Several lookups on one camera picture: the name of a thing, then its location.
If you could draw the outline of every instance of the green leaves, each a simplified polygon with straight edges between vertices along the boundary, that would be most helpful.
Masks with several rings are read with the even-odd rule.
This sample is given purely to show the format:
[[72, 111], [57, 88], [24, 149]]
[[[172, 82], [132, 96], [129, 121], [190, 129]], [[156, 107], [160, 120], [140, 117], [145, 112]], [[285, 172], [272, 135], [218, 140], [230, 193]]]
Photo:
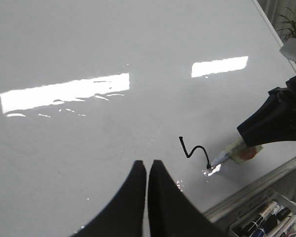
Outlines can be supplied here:
[[279, 24], [286, 25], [289, 24], [287, 28], [280, 29], [278, 31], [283, 30], [289, 30], [286, 34], [284, 34], [284, 40], [287, 41], [289, 38], [296, 38], [296, 11], [291, 10], [289, 7], [286, 7], [290, 11], [289, 16], [284, 16], [282, 14], [279, 14], [279, 16], [283, 17], [285, 21], [279, 22]]

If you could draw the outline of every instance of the black marker line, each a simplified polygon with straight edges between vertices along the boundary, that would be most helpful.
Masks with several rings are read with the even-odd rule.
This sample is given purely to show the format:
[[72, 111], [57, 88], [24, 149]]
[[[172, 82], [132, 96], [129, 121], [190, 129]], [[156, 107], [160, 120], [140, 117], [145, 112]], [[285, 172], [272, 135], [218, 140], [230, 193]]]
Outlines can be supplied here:
[[206, 166], [206, 167], [207, 167], [208, 169], [212, 168], [211, 163], [209, 162], [209, 158], [208, 158], [207, 152], [206, 152], [206, 150], [205, 150], [204, 147], [202, 147], [202, 146], [196, 146], [196, 147], [194, 147], [194, 148], [192, 149], [192, 151], [190, 152], [190, 154], [188, 154], [187, 151], [186, 151], [185, 145], [184, 145], [183, 137], [179, 137], [179, 140], [180, 140], [181, 145], [182, 145], [182, 147], [183, 147], [183, 151], [184, 151], [184, 153], [185, 153], [185, 155], [186, 155], [186, 158], [190, 158], [190, 157], [193, 155], [194, 151], [195, 151], [197, 148], [201, 148], [201, 149], [204, 151], [205, 156], [206, 156], [206, 160], [207, 160], [207, 166]]

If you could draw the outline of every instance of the potted plant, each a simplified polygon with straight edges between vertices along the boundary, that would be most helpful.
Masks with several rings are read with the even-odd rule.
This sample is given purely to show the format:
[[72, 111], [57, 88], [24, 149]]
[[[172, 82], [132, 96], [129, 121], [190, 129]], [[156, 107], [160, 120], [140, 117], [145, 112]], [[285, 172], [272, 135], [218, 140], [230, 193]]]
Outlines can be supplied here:
[[280, 22], [282, 25], [288, 25], [288, 27], [280, 29], [280, 31], [287, 30], [287, 33], [284, 34], [284, 46], [280, 49], [280, 52], [287, 57], [288, 59], [296, 62], [296, 11], [291, 10], [289, 16], [284, 16], [280, 14], [285, 21]]

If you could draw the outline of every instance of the whiteboard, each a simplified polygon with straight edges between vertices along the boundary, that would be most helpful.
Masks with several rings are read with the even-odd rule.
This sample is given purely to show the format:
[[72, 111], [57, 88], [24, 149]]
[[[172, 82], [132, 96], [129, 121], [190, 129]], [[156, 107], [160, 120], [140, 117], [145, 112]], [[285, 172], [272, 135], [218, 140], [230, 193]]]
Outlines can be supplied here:
[[233, 142], [296, 75], [279, 49], [251, 0], [0, 0], [0, 237], [72, 235], [137, 159], [204, 212], [296, 156], [268, 144], [209, 176], [179, 141]]

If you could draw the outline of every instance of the marker tray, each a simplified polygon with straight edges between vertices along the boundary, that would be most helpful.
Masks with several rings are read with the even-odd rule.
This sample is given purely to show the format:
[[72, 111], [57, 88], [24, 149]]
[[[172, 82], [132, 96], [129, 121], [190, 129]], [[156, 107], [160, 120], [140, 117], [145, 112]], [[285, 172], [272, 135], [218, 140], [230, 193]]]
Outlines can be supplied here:
[[253, 210], [251, 210], [250, 212], [248, 212], [247, 214], [245, 214], [244, 216], [239, 218], [237, 221], [232, 223], [229, 226], [228, 236], [230, 236], [230, 237], [240, 237], [239, 235], [237, 235], [233, 231], [233, 229], [236, 228], [236, 227], [244, 227], [248, 223], [250, 223], [255, 218], [255, 216], [258, 215], [258, 213], [262, 209], [262, 207], [265, 204], [268, 204], [269, 202], [271, 202], [272, 199], [276, 199], [282, 206], [288, 207], [291, 210], [292, 213], [296, 213], [296, 203], [295, 202], [292, 202], [292, 201], [288, 200], [286, 197], [284, 197], [283, 195], [281, 195], [279, 193], [274, 193], [272, 196], [270, 196], [268, 199], [263, 201], [261, 204], [259, 204], [257, 207], [255, 207]]

